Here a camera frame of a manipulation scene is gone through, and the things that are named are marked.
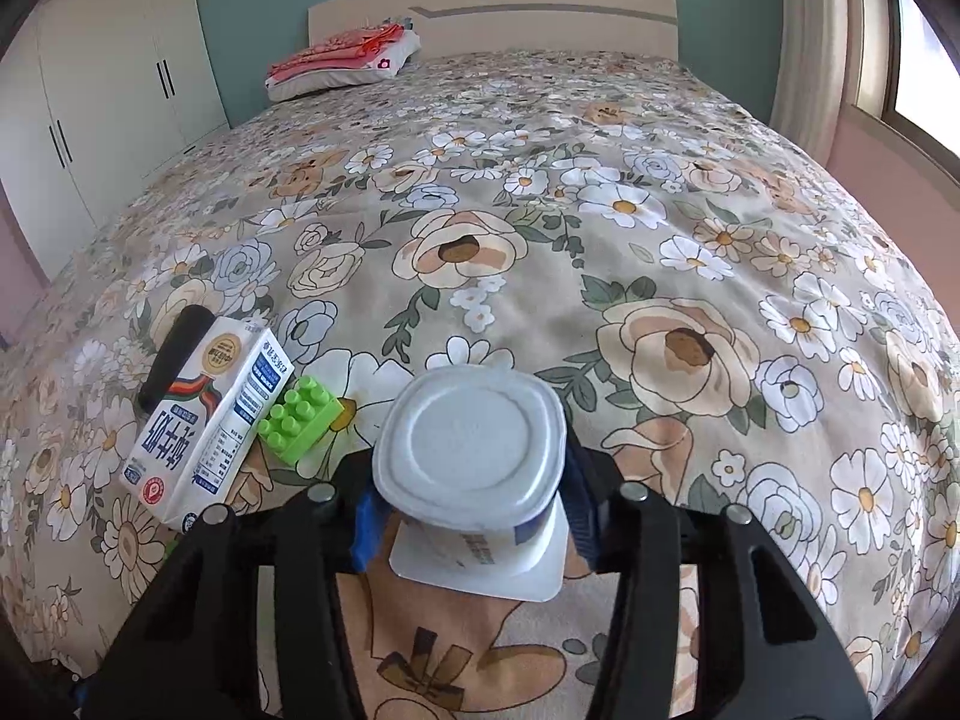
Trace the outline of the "white yogurt cup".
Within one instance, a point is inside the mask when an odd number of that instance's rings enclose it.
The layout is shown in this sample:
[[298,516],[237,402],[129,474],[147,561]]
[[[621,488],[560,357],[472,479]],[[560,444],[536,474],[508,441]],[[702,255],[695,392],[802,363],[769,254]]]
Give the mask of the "white yogurt cup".
[[413,379],[373,452],[374,486],[402,517],[394,574],[503,600],[555,598],[568,544],[565,447],[562,402],[537,377],[448,366]]

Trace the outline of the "white milk carton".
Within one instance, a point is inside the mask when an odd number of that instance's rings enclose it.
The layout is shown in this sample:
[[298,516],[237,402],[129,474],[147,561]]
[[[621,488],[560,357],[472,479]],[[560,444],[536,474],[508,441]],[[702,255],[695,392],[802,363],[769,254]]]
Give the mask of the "white milk carton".
[[121,481],[163,525],[189,530],[228,496],[259,421],[293,374],[262,320],[217,317],[148,415]]

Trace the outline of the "floral bed duvet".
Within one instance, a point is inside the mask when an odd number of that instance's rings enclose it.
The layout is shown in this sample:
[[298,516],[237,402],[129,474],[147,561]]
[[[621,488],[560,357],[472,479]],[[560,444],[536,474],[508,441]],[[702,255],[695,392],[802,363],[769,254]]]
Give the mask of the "floral bed duvet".
[[542,379],[675,504],[748,507],[874,709],[958,603],[958,338],[820,164],[667,60],[501,52],[277,104],[68,259],[2,359],[2,616],[93,673],[176,543],[121,480],[189,305],[267,322],[342,415],[238,514],[374,444],[413,379]]

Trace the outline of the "green lego brick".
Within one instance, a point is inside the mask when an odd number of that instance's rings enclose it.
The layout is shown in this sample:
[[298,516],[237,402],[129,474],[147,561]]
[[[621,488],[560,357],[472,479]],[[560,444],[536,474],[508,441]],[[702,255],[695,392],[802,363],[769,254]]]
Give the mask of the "green lego brick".
[[337,395],[311,376],[286,388],[257,424],[257,436],[275,458],[295,466],[343,415]]

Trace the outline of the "black cylinder object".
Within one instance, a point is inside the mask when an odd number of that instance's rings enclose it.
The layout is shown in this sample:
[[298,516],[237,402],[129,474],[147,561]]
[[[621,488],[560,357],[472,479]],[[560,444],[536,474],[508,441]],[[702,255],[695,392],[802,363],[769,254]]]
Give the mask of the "black cylinder object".
[[185,361],[194,353],[194,349],[199,346],[214,321],[215,314],[203,305],[186,305],[179,312],[164,335],[160,351],[137,394],[137,405],[142,413],[151,415],[155,411],[171,383],[178,377]]

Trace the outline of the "white pillow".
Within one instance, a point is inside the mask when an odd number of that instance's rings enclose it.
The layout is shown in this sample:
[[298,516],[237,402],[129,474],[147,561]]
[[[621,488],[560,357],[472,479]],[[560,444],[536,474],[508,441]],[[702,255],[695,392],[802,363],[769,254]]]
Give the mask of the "white pillow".
[[405,29],[398,41],[384,47],[376,57],[361,67],[311,68],[288,71],[286,75],[270,75],[265,80],[265,91],[272,103],[283,103],[327,89],[385,82],[395,78],[420,47],[420,36],[411,29]]

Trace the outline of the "beige wooden headboard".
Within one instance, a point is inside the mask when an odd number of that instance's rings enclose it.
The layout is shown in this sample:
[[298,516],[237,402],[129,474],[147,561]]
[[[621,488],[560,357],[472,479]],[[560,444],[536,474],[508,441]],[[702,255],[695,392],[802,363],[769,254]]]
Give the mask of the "beige wooden headboard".
[[675,0],[327,0],[308,10],[309,41],[389,18],[412,21],[427,57],[544,49],[679,58]]

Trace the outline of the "red folded cloth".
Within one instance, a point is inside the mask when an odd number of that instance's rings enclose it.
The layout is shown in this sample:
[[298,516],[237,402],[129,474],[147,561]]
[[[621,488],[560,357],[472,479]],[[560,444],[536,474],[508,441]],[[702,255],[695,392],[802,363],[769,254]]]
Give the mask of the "red folded cloth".
[[322,43],[306,47],[288,59],[270,67],[268,83],[285,82],[288,78],[314,70],[359,70],[376,65],[377,57],[404,37],[405,28],[398,23],[348,29],[327,37]]

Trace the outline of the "beige curtain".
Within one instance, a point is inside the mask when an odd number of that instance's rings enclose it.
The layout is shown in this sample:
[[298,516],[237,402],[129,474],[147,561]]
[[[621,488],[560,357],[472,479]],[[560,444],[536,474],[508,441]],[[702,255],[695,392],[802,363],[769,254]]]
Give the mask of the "beige curtain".
[[782,0],[771,127],[817,163],[832,154],[848,57],[848,0]]

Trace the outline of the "white wardrobe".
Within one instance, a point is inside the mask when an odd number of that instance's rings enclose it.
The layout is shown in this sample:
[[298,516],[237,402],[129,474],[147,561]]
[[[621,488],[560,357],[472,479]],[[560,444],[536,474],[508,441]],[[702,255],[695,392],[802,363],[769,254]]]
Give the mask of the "white wardrobe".
[[2,59],[2,187],[46,277],[228,125],[197,0],[47,0]]

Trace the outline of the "window with dark frame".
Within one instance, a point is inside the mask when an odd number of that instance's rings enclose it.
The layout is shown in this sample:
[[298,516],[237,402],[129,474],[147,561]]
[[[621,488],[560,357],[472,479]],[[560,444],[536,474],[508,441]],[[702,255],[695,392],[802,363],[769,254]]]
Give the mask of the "window with dark frame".
[[958,174],[958,67],[916,0],[848,0],[846,96]]

